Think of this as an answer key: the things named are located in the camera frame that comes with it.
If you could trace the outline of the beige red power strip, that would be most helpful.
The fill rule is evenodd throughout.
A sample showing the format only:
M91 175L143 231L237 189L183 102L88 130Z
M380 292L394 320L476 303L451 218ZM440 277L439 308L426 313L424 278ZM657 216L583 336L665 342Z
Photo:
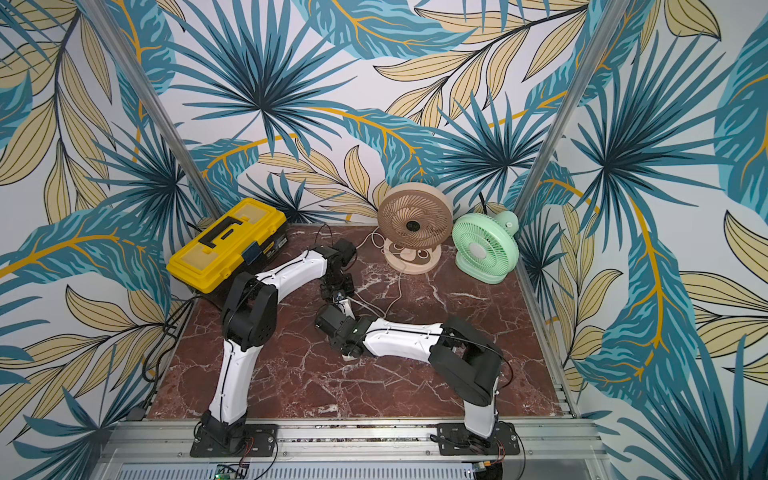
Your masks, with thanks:
M345 361L352 361L356 358L355 355L355 330L357 328L358 320L353 312L352 303L349 298L345 298L339 303L342 312L345 314L344 325L341 328L342 337L342 358Z

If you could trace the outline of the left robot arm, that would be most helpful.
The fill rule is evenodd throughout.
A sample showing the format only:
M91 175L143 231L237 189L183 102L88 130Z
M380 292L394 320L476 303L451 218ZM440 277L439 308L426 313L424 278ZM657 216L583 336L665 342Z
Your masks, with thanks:
M320 279L321 297L332 301L354 292L346 272L357 253L345 239L316 246L255 275L236 276L221 310L223 357L214 395L194 434L194 456L235 456L253 444L247 432L248 392L256 360L277 327L278 305L305 284Z

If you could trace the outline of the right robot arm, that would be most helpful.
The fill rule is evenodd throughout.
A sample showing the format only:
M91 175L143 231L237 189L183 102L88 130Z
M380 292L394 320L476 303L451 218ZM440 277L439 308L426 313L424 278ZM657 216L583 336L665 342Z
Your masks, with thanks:
M327 305L319 310L315 326L345 358L393 357L430 365L464 406L463 422L440 427L432 439L456 452L490 452L496 441L496 396L504 357L470 323L457 317L425 325L370 315L357 318L339 306Z

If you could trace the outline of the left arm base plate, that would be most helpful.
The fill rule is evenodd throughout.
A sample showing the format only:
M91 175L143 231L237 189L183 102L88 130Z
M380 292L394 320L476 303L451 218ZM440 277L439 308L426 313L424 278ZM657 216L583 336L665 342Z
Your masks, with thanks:
M202 426L197 426L189 452L192 458L267 458L275 454L278 426L244 424L228 440L217 440Z

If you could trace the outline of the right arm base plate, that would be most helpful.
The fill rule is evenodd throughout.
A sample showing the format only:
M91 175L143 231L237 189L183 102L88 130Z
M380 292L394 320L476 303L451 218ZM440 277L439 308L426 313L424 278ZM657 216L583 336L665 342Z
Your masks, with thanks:
M519 437L514 427L497 422L490 437L482 438L470 433L463 423L440 423L437 433L430 435L441 456L505 456L521 453Z

